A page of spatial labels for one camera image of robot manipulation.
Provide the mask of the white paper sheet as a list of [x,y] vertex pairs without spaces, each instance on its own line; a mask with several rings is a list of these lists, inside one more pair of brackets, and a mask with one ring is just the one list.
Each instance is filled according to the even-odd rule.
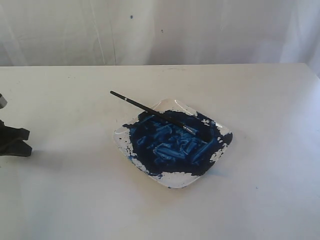
[[18,173],[34,234],[100,231],[138,219],[140,198],[129,162],[100,124],[81,126],[36,145]]

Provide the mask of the black paintbrush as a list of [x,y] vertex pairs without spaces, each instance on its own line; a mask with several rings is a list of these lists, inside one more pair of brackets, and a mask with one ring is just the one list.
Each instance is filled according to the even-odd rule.
[[147,106],[145,106],[145,105],[143,105],[143,104],[141,104],[139,102],[136,102],[136,101],[134,101],[134,100],[132,100],[130,98],[127,98],[127,97],[125,97],[125,96],[123,96],[123,95],[121,95],[121,94],[119,94],[119,93],[117,93],[115,91],[111,90],[109,93],[114,95],[114,96],[116,96],[116,97],[118,97],[118,98],[120,98],[120,99],[122,99],[122,100],[124,100],[125,102],[128,102],[128,103],[130,103],[130,104],[132,104],[132,105],[144,110],[145,112],[147,112],[149,114],[155,115],[155,116],[157,116],[157,117],[159,117],[159,118],[161,118],[161,119],[163,119],[163,120],[165,120],[165,121],[167,121],[167,122],[169,122],[169,123],[181,128],[181,129],[184,129],[186,132],[194,135],[195,137],[201,139],[202,141],[204,141],[206,143],[211,141],[211,137],[210,136],[201,133],[199,130],[193,129],[193,128],[183,124],[182,122],[165,115],[164,113],[160,113],[158,111],[155,111],[155,110],[153,110],[153,109],[151,109],[151,108],[149,108],[149,107],[147,107]]

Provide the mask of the white plate with blue paint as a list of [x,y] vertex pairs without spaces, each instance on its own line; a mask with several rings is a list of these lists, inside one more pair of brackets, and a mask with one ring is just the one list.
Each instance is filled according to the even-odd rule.
[[144,174],[172,189],[203,176],[225,153],[233,133],[181,101],[167,98],[152,108],[210,136],[204,142],[180,127],[146,112],[116,129],[120,151]]

